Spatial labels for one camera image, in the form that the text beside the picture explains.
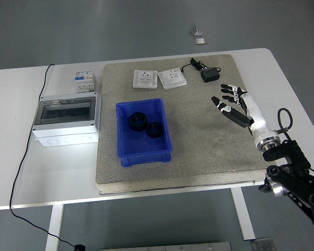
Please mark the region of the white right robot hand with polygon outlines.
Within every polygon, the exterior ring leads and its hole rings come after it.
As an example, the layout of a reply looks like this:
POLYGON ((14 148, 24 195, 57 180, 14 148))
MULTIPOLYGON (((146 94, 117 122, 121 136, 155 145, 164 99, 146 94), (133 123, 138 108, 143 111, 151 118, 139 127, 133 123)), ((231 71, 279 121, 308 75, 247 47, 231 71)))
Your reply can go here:
POLYGON ((211 98, 212 102, 225 117, 237 125, 249 129, 254 136, 254 144, 259 151, 265 152, 280 145, 281 141, 277 132, 266 125, 266 120, 251 94, 241 87, 225 84, 221 85, 221 91, 227 94, 222 97, 223 99, 239 105, 244 113, 226 105, 215 96, 211 98))

